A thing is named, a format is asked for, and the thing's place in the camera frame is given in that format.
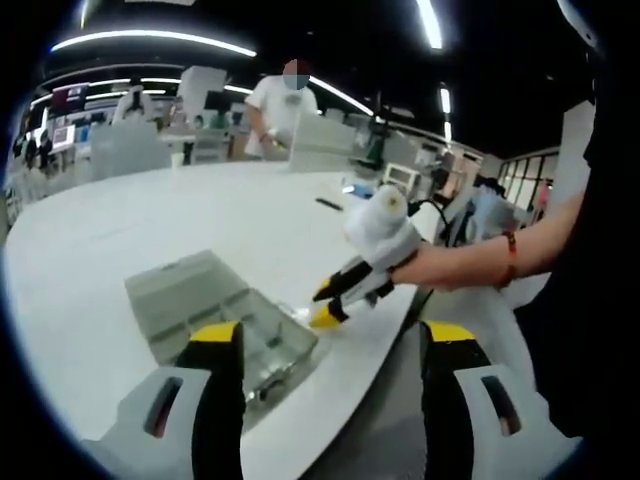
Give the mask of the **person's right hand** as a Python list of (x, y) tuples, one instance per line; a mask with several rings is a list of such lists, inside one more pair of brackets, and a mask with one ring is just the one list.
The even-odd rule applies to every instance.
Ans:
[(452, 290), (451, 251), (446, 247), (423, 242), (415, 255), (403, 266), (391, 272), (395, 284), (429, 287), (436, 290)]

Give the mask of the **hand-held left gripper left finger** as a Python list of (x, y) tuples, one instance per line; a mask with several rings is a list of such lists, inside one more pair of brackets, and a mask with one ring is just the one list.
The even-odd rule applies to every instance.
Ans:
[(238, 321), (191, 335), (120, 402), (114, 424), (84, 448), (113, 479), (240, 479), (246, 401)]

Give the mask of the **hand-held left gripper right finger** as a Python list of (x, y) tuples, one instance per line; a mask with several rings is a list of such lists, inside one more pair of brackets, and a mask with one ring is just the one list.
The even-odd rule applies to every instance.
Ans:
[(546, 479), (578, 449), (550, 421), (534, 381), (462, 326), (423, 323), (428, 479)]

